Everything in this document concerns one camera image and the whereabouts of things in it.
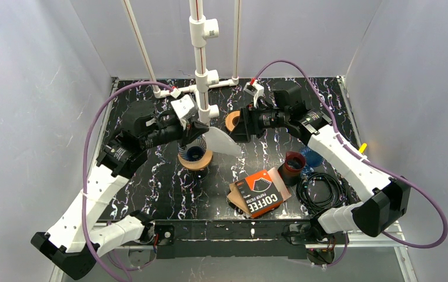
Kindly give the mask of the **red and black carafe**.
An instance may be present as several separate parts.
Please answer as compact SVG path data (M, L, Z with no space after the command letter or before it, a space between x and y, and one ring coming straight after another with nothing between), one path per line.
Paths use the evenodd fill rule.
M297 185L301 179L301 172L306 165L306 159L298 152L288 151L285 161L278 168L278 173L286 186Z

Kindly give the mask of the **wooden ring dripper holder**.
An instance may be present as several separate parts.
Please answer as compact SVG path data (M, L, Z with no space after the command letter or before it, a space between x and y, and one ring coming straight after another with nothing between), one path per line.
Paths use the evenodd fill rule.
M184 168L191 171L199 171L207 168L210 165L212 158L213 158L213 152L210 150L207 150L205 154L202 156L202 158L196 161L187 161L183 159L180 154L178 154L178 160L180 164Z

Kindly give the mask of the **blue glass dripper cone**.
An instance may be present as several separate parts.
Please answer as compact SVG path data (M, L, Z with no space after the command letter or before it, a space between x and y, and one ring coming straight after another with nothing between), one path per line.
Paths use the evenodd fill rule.
M203 137L198 137L185 147L178 148L178 153L187 161L196 161L202 158L207 151L206 142Z

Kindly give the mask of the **orange coffee filter package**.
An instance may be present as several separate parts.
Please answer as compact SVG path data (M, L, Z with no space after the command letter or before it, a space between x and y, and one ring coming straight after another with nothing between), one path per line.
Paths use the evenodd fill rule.
M229 189L228 200L249 219L276 209L291 197L290 191L274 167L231 183Z

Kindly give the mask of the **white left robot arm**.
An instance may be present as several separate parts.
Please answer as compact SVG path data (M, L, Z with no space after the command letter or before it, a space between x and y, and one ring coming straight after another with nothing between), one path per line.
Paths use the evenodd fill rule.
M34 247L72 279L85 277L98 258L125 243L157 242L154 219L139 210L102 229L93 226L146 162L149 149L174 141L185 146L208 132L209 127L197 118L198 106L191 96L170 105L156 114L146 100L131 104L123 124L99 152L95 167L86 173L85 187L52 227L31 239Z

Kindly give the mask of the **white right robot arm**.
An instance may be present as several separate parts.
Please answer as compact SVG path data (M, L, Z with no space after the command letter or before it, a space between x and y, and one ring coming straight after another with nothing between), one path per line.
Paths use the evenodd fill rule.
M314 216L315 229L322 234L360 230L376 237L407 212L410 185L372 168L366 157L335 130L327 114L307 108L300 87L276 90L274 96L274 105L250 103L241 108L230 137L245 143L252 136L262 137L266 129L285 128L341 174L360 202L323 210Z

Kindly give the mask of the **white paper coffee filter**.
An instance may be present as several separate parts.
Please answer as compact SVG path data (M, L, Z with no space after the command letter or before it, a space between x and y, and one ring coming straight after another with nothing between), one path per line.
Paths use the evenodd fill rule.
M242 154L241 147L226 132L216 127L211 126L203 138L208 150L235 157Z

